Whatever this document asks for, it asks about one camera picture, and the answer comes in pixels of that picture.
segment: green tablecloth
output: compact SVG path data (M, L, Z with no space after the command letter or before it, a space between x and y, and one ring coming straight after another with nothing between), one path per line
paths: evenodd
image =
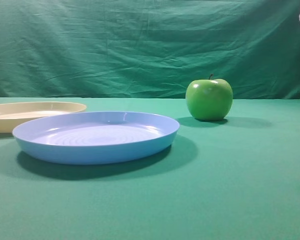
M184 99L69 101L181 123L172 147L105 166L35 160L0 135L0 240L300 240L300 100L235 100L221 123Z

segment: plastic plate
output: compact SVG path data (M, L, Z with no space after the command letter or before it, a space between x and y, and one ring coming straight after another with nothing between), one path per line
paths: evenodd
M25 122L12 134L28 155L71 165L131 161L169 147L180 124L144 112L97 111L49 116Z
M0 133L12 130L27 121L69 113L84 112L86 105L75 102L38 101L0 104Z

